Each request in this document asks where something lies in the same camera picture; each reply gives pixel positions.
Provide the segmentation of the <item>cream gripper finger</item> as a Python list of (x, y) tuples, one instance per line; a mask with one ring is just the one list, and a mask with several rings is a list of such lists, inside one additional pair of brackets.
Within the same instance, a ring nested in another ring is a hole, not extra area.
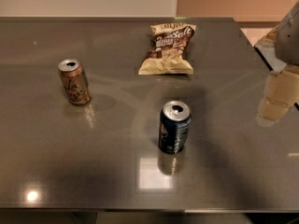
[(281, 71), (271, 71), (258, 106), (257, 123), (271, 127), (299, 101), (299, 66), (287, 64)]

